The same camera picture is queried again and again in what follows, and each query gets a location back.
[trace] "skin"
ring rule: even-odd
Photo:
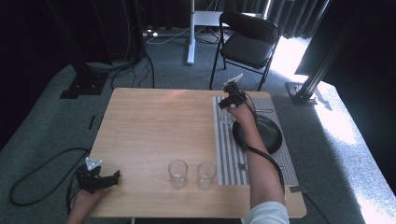
[[[248,106],[242,104],[237,108],[228,107],[227,111],[241,124],[247,145],[269,155]],[[249,167],[247,173],[250,180],[250,208],[265,202],[285,204],[285,195],[274,165],[249,150],[247,151],[247,164]]]
[[[94,194],[82,189],[75,196],[73,207],[66,224],[82,224],[99,201],[110,191],[110,189],[99,189]]]

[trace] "robotic hand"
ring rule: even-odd
[[[228,97],[220,101],[220,109],[231,105],[235,105],[236,107],[238,107],[248,99],[247,95],[243,91],[240,91],[238,85],[236,84],[236,82],[242,77],[242,75],[243,74],[224,83],[223,90],[228,93]]]
[[[99,175],[102,161],[85,159],[85,164],[81,164],[76,171],[76,179],[80,189],[85,189],[93,194],[97,189],[109,188],[119,184],[120,170],[114,175],[101,177]]]

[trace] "black circular plate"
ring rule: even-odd
[[[271,119],[263,115],[257,115],[257,129],[268,152],[270,154],[277,152],[282,145],[282,132],[279,127]],[[244,148],[244,131],[237,121],[233,123],[233,139],[238,146]]]

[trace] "chair backrest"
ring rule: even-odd
[[[221,31],[223,23],[226,23],[234,32],[269,44],[277,44],[280,38],[277,26],[262,18],[251,17],[237,12],[223,12],[219,17]]]

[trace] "empty glass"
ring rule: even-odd
[[[174,189],[183,189],[187,185],[187,163],[181,160],[172,161],[168,166],[171,185]]]
[[[233,123],[233,115],[227,112],[226,109],[220,110],[220,121],[223,124]]]
[[[206,190],[213,187],[214,178],[218,169],[210,161],[204,161],[198,166],[197,186],[199,189]]]

